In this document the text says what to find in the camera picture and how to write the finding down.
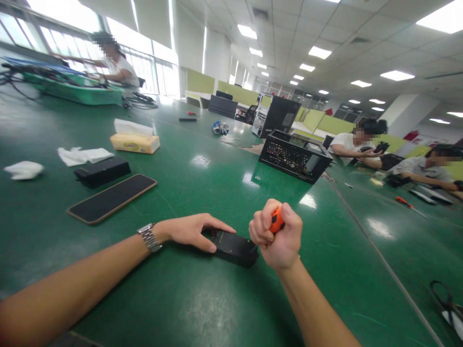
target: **orange screwdriver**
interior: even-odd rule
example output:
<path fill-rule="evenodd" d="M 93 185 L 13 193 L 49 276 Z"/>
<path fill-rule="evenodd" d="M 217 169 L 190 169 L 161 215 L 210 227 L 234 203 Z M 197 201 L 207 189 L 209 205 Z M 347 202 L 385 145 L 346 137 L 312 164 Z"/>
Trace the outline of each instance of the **orange screwdriver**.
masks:
<path fill-rule="evenodd" d="M 418 211 L 416 208 L 414 208 L 412 205 L 410 205 L 404 198 L 401 198 L 401 197 L 396 197 L 395 198 L 399 203 L 402 203 L 404 205 L 406 205 L 408 208 L 414 210 L 416 213 L 419 213 L 421 214 L 424 218 L 427 218 L 427 216 L 423 213 L 421 213 L 420 211 Z"/>

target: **plastic crate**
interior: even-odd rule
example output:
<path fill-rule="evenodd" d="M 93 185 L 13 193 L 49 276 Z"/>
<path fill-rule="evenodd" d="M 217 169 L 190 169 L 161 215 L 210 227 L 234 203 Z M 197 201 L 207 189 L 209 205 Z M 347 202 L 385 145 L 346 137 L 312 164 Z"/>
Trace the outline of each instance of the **plastic crate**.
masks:
<path fill-rule="evenodd" d="M 259 161 L 314 184 L 333 158 L 315 142 L 273 130 L 265 141 Z"/>
<path fill-rule="evenodd" d="M 45 94 L 84 105 L 122 105 L 122 93 L 124 89 L 115 86 L 109 86 L 107 89 L 85 87 L 85 85 L 98 85 L 98 82 L 84 76 L 65 75 L 82 87 L 58 82 L 35 74 L 23 73 L 25 81 L 31 83 L 35 89 Z"/>

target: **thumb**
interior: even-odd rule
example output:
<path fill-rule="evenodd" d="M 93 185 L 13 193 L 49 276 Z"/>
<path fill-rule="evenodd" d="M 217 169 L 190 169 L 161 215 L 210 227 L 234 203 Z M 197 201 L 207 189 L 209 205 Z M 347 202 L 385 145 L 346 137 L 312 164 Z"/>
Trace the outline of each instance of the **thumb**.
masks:
<path fill-rule="evenodd" d="M 215 253 L 217 250 L 215 244 L 211 240 L 205 238 L 202 234 L 197 234 L 191 244 L 204 252 Z"/>

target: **white shirt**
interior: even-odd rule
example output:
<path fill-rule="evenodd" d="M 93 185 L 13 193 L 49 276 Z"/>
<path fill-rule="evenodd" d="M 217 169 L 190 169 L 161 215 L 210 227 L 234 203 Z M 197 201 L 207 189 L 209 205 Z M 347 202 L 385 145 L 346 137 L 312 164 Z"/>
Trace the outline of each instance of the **white shirt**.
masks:
<path fill-rule="evenodd" d="M 140 87 L 140 81 L 138 80 L 138 76 L 136 75 L 134 68 L 123 56 L 119 58 L 118 62 L 115 62 L 112 59 L 107 59 L 103 61 L 103 64 L 107 66 L 111 75 L 119 74 L 122 69 L 129 71 L 132 74 L 132 76 L 127 77 L 125 80 L 122 80 L 121 83 L 130 84 L 131 86 L 137 88 Z"/>
<path fill-rule="evenodd" d="M 371 147 L 371 148 L 376 148 L 376 145 L 373 142 L 365 142 L 362 143 L 359 146 L 354 145 L 354 134 L 352 133 L 340 133 L 336 135 L 336 137 L 333 139 L 333 142 L 331 142 L 331 145 L 329 145 L 328 152 L 334 153 L 333 149 L 331 148 L 332 145 L 343 145 L 346 150 L 352 150 L 355 152 L 358 152 L 362 147 Z M 352 161 L 352 158 L 345 158 L 345 157 L 340 157 L 344 165 L 349 164 Z M 369 158 L 373 160 L 381 160 L 379 157 L 376 158 Z"/>

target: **black power bank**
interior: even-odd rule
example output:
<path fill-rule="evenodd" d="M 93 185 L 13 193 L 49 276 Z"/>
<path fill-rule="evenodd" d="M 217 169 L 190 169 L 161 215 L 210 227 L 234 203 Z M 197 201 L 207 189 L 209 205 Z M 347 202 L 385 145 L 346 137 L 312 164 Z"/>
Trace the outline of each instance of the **black power bank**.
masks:
<path fill-rule="evenodd" d="M 254 265 L 259 253 L 251 240 L 223 230 L 213 230 L 211 241 L 217 246 L 215 256 L 249 268 Z"/>

